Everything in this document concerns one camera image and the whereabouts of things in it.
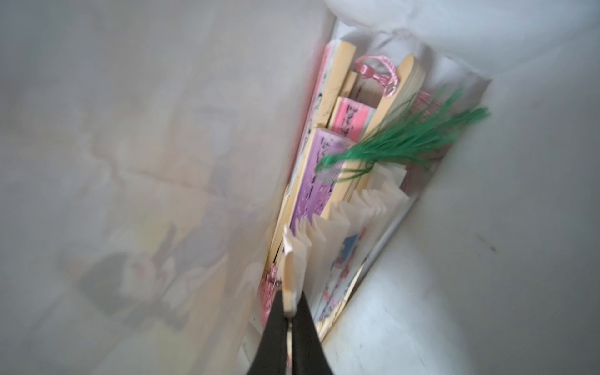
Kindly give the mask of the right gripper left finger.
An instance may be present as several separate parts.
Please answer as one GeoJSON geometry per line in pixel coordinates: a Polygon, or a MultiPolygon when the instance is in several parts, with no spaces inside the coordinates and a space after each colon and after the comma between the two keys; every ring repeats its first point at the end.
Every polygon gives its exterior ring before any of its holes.
{"type": "Polygon", "coordinates": [[[284,315],[282,291],[273,299],[256,356],[248,370],[248,375],[284,375],[287,368],[288,319],[284,315]]]}

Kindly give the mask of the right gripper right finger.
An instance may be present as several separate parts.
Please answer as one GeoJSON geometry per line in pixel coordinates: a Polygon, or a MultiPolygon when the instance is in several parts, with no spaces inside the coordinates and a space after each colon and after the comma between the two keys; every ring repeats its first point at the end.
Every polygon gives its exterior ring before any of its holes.
{"type": "Polygon", "coordinates": [[[333,375],[324,354],[305,294],[292,318],[292,373],[333,375]]]}

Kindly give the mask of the pink paper folding fan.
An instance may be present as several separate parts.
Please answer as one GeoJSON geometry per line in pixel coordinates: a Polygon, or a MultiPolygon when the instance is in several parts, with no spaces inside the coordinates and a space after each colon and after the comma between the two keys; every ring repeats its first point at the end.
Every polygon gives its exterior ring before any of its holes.
{"type": "Polygon", "coordinates": [[[320,339],[341,315],[393,216],[408,203],[400,188],[406,174],[405,167],[377,164],[349,198],[329,201],[322,213],[305,214],[284,226],[276,280],[283,282],[290,259],[295,287],[307,298],[320,339]]]}

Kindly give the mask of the purple paper folding fan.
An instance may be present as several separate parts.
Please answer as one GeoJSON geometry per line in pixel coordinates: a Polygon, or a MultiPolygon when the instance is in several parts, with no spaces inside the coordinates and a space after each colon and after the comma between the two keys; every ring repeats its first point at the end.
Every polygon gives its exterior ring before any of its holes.
{"type": "Polygon", "coordinates": [[[281,211],[270,245],[267,264],[275,263],[283,245],[284,227],[295,230],[295,222],[303,217],[311,218],[323,212],[334,190],[342,163],[332,167],[319,167],[325,156],[337,155],[350,149],[355,142],[340,134],[323,128],[315,129],[309,136],[306,148],[300,156],[298,168],[284,194],[281,211]]]}

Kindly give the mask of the white tote bag yellow handles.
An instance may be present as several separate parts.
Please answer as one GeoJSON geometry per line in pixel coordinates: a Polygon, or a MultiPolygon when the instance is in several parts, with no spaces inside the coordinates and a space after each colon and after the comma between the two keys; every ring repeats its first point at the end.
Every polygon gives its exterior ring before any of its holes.
{"type": "Polygon", "coordinates": [[[2,373],[245,372],[334,35],[492,113],[328,334],[334,373],[599,372],[597,1],[4,1],[2,373]]]}

